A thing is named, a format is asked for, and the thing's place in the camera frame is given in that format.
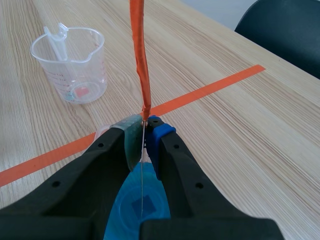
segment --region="blue clamp pad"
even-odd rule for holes
[[[157,116],[150,116],[149,119],[159,119],[160,117]],[[146,151],[149,155],[149,158],[151,159],[156,178],[160,180],[159,177],[159,142],[160,139],[171,133],[176,132],[176,129],[173,126],[170,126],[167,123],[164,123],[160,126],[157,126],[153,129],[152,132],[146,131],[145,133],[145,141],[146,141]]]

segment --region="blue plastic piece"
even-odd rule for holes
[[[169,219],[164,186],[151,163],[143,163],[143,215],[141,219],[141,163],[133,169],[112,206],[104,240],[138,240],[140,223],[148,219]]]
[[[157,116],[150,116],[149,119],[159,119],[160,117]],[[160,180],[159,177],[159,142],[160,139],[172,132],[176,132],[176,129],[173,126],[170,126],[167,123],[164,123],[160,126],[157,126],[153,129],[153,132],[146,131],[145,133],[145,142],[146,142],[146,151],[149,155],[149,158],[151,159],[156,178]]]

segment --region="plastic measuring cup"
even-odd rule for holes
[[[101,97],[107,89],[104,36],[91,28],[66,27],[62,23],[58,34],[52,34],[47,27],[44,32],[30,51],[61,98],[86,104]]]

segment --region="screw hole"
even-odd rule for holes
[[[57,188],[57,187],[60,186],[60,184],[61,184],[60,181],[54,181],[54,182],[52,183],[52,187],[53,187],[53,188]]]
[[[197,189],[203,189],[203,188],[204,188],[204,185],[203,185],[201,182],[197,182],[197,183],[195,184],[195,187],[196,187]]]

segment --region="wooden table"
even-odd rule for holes
[[[59,22],[105,36],[108,88],[92,103],[61,100],[30,54]],[[266,68],[162,118],[240,210],[319,239],[320,81],[177,0],[147,0],[144,22],[153,106]],[[128,0],[1,0],[0,29],[0,171],[140,112]],[[0,208],[80,154],[1,187]]]

